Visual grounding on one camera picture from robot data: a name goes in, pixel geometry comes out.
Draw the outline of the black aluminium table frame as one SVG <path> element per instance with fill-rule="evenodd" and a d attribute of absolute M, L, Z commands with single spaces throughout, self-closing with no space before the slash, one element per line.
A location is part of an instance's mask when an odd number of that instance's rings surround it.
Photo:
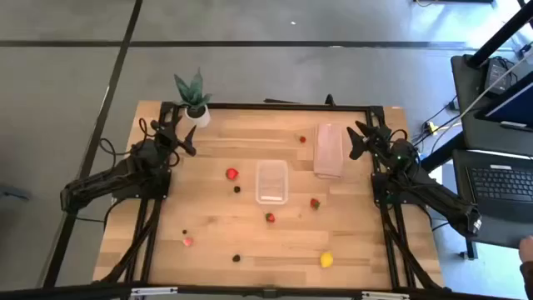
<path fill-rule="evenodd" d="M 148 282 L 387 290 L 405 285 L 401 256 L 387 252 L 390 243 L 371 187 L 371 157 L 346 160 L 337 180 L 313 172 L 317 125 L 347 128 L 366 121 L 370 112 L 368 107 L 325 105 L 211 105 L 209 125 L 195 132 L 196 156 L 182 155 L 172 169 Z M 285 204 L 256 201 L 260 160 L 286 161 Z M 236 180 L 226 177 L 228 168 L 239 172 Z M 321 203 L 317 210 L 310 205 L 312 198 Z M 267 213 L 276 221 L 267 222 Z M 189 237 L 193 244 L 186 247 L 182 241 Z M 334 258 L 329 268 L 320 265 L 323 252 Z M 240 262 L 232 261 L 236 254 Z"/>

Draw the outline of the short black stand pole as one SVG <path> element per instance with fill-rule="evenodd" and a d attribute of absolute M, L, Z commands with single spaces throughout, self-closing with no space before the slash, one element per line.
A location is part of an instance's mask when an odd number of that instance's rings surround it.
<path fill-rule="evenodd" d="M 421 160 L 421 168 L 430 173 L 434 169 L 449 161 L 454 150 L 464 150 L 466 148 L 464 134 L 458 133 L 451 140 L 440 146 L 428 157 Z"/>

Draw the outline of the person's forearm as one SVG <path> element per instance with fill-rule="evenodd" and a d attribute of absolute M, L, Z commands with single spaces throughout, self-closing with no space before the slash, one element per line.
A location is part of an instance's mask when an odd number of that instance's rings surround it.
<path fill-rule="evenodd" d="M 528 300 L 533 300 L 533 261 L 524 262 L 520 266 L 524 279 L 524 287 Z"/>

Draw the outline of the clear plastic tupperware container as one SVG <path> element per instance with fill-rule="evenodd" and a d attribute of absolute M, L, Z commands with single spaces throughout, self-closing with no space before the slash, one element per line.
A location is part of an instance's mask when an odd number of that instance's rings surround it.
<path fill-rule="evenodd" d="M 288 165 L 284 160 L 260 160 L 256 170 L 256 201 L 283 205 L 288 201 Z"/>

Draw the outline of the silver bracket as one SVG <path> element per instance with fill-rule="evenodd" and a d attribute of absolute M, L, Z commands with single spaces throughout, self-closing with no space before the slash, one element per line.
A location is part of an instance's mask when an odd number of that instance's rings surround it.
<path fill-rule="evenodd" d="M 131 290 L 131 297 L 147 297 L 177 294 L 178 287 L 135 287 Z"/>
<path fill-rule="evenodd" d="M 411 300 L 409 294 L 393 292 L 363 291 L 361 300 Z"/>

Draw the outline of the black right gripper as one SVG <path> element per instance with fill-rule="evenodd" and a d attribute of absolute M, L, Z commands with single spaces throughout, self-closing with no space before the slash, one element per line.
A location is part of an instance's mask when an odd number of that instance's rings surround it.
<path fill-rule="evenodd" d="M 357 160 L 366 150 L 381 157 L 390 157 L 391 130 L 387 125 L 380 127 L 368 126 L 363 122 L 355 121 L 364 138 L 351 127 L 347 127 L 348 136 L 351 140 L 349 158 Z"/>

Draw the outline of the pink folded cloth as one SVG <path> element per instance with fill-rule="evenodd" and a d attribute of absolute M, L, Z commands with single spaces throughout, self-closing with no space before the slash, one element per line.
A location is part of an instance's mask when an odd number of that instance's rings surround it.
<path fill-rule="evenodd" d="M 341 178 L 343 163 L 341 127 L 335 123 L 319 123 L 316 127 L 313 172 L 322 179 Z"/>

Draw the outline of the person's hand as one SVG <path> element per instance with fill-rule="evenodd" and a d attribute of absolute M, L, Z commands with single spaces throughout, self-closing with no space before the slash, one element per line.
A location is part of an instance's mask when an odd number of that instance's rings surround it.
<path fill-rule="evenodd" d="M 519 244 L 519 256 L 523 263 L 533 262 L 533 236 L 521 239 Z"/>

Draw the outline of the dark monitor with blue screen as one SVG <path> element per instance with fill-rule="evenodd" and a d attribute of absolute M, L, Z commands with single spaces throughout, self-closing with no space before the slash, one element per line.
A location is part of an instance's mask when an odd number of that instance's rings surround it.
<path fill-rule="evenodd" d="M 533 71 L 475 114 L 504 128 L 533 132 Z"/>

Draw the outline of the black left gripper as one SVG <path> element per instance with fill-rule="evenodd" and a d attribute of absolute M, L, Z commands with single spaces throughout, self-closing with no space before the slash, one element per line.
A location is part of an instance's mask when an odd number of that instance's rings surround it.
<path fill-rule="evenodd" d="M 176 115 L 169 122 L 158 122 L 152 120 L 150 125 L 155 131 L 153 135 L 153 145 L 158 157 L 170 157 L 177 154 L 178 138 L 176 134 L 177 125 L 182 120 L 182 116 Z M 184 140 L 180 142 L 180 147 L 191 157 L 195 157 L 197 150 L 193 146 L 193 136 L 197 126 L 193 126 Z"/>

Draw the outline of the grey floor object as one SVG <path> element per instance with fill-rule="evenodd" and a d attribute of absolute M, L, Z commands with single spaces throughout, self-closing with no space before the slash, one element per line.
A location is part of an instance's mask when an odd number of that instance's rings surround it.
<path fill-rule="evenodd" d="M 31 194 L 21 188 L 0 182 L 0 198 L 2 197 L 15 197 L 24 201 L 28 201 L 31 197 Z"/>

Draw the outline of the long black stand pole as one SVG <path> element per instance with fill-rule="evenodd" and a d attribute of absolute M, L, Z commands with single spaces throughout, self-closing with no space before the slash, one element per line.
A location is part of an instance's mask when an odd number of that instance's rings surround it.
<path fill-rule="evenodd" d="M 506 22 L 474 55 L 466 60 L 470 68 L 478 68 L 500 46 L 517 33 L 522 27 L 533 20 L 533 0 L 526 2 L 520 10 Z"/>

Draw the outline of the black laptop with keyboard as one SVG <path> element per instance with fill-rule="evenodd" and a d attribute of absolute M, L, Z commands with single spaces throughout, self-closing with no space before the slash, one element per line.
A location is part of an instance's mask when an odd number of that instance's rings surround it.
<path fill-rule="evenodd" d="M 533 236 L 533 161 L 463 150 L 452 160 L 459 197 L 481 215 L 471 241 L 518 248 Z"/>

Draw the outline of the black power adapter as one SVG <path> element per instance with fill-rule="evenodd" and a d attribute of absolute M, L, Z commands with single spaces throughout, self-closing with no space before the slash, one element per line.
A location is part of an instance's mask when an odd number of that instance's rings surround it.
<path fill-rule="evenodd" d="M 486 96 L 495 98 L 505 92 L 516 81 L 517 76 L 513 72 L 509 72 L 505 77 L 502 77 L 515 64 L 503 57 L 493 57 L 486 63 L 486 78 L 483 88 L 487 90 Z"/>

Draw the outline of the black side desk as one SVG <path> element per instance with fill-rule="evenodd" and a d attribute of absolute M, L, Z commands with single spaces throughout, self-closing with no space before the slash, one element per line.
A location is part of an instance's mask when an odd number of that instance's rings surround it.
<path fill-rule="evenodd" d="M 451 58 L 451 69 L 456 87 L 461 113 L 466 110 L 479 96 L 481 91 L 481 71 L 466 65 L 466 56 Z M 489 98 L 484 97 L 461 118 L 462 134 L 466 148 L 511 153 L 533 157 L 533 132 L 504 128 L 497 122 L 480 120 L 473 110 L 488 104 Z"/>

